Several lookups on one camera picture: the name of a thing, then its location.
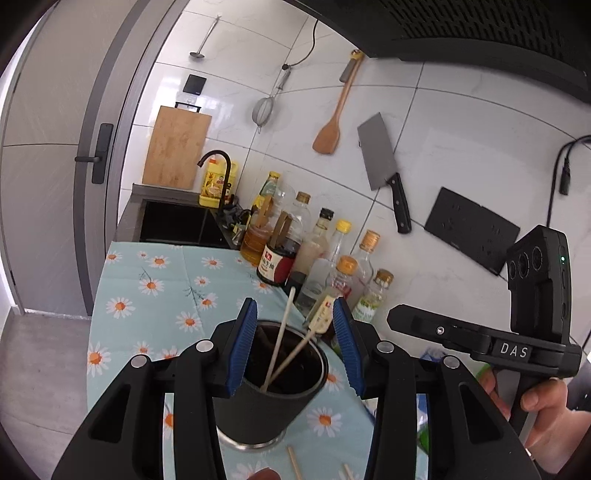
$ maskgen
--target grey floor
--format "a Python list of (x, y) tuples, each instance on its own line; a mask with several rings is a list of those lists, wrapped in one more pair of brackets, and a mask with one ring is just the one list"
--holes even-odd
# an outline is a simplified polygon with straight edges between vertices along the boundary
[(0, 340), (0, 421), (41, 480), (86, 415), (90, 322), (10, 314)]

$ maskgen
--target wooden cutting board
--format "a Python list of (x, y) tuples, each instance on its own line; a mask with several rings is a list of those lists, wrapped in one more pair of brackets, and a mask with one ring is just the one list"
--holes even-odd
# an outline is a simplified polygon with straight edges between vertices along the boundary
[(191, 190), (211, 121), (210, 115), (161, 106), (142, 183)]

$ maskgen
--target bottle label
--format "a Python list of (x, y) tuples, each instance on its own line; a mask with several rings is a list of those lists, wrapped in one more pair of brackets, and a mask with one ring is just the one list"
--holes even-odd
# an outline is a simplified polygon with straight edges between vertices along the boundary
[(378, 310), (376, 306), (367, 303), (364, 298), (361, 298), (351, 314), (355, 320), (369, 323), (374, 318), (376, 310)]
[(336, 298), (327, 295), (310, 321), (310, 330), (316, 333), (326, 333), (332, 323), (332, 308)]
[(294, 260), (295, 258), (287, 258), (283, 255), (276, 254), (265, 245), (258, 271), (272, 283), (285, 283), (294, 264)]

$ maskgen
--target kitchen sink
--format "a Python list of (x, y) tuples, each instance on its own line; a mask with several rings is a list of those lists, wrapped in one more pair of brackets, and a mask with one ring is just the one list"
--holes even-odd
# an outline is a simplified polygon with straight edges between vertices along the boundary
[(153, 200), (146, 201), (139, 241), (235, 248), (224, 236), (210, 209)]

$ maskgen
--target door handle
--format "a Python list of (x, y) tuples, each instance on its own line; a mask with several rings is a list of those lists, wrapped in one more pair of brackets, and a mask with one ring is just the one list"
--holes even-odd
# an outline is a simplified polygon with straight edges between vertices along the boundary
[(94, 157), (76, 157), (74, 161), (81, 163), (92, 163), (92, 183), (98, 185), (105, 182), (105, 171), (107, 168), (107, 155), (113, 134), (113, 124), (101, 124), (99, 136), (96, 139)]

